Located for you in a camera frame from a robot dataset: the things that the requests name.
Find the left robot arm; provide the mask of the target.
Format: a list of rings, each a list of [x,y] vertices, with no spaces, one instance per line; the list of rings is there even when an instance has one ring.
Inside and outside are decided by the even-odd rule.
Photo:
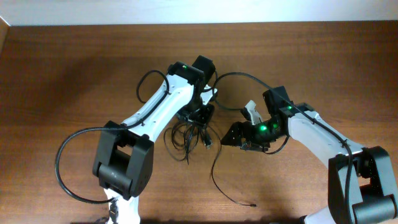
[[[185,126],[182,149],[188,154],[192,140],[211,145],[207,125],[215,91],[208,82],[216,68],[200,55],[192,65],[171,64],[156,93],[121,124],[108,121],[101,130],[93,175],[108,198],[108,223],[140,223],[139,195],[152,175],[154,143],[173,117]]]

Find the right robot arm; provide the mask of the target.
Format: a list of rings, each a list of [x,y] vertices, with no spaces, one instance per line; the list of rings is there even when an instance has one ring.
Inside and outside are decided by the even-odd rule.
[[[263,94],[270,119],[263,121],[250,101],[232,124],[224,146],[267,153],[284,137],[309,149],[328,169],[328,205],[299,223],[381,223],[397,218],[397,184],[388,152],[365,147],[327,124],[308,104],[294,104],[284,86]]]

